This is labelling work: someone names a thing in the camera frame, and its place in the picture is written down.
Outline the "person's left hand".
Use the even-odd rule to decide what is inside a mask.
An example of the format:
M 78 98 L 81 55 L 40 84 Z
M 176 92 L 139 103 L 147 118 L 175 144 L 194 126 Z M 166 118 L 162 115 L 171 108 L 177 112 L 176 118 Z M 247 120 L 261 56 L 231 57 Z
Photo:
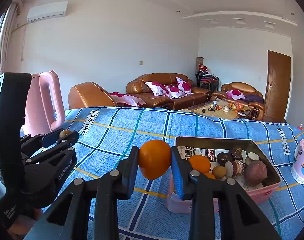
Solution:
M 33 210 L 33 215 L 31 216 L 19 215 L 8 229 L 8 233 L 13 239 L 24 239 L 36 221 L 43 215 L 42 209 Z

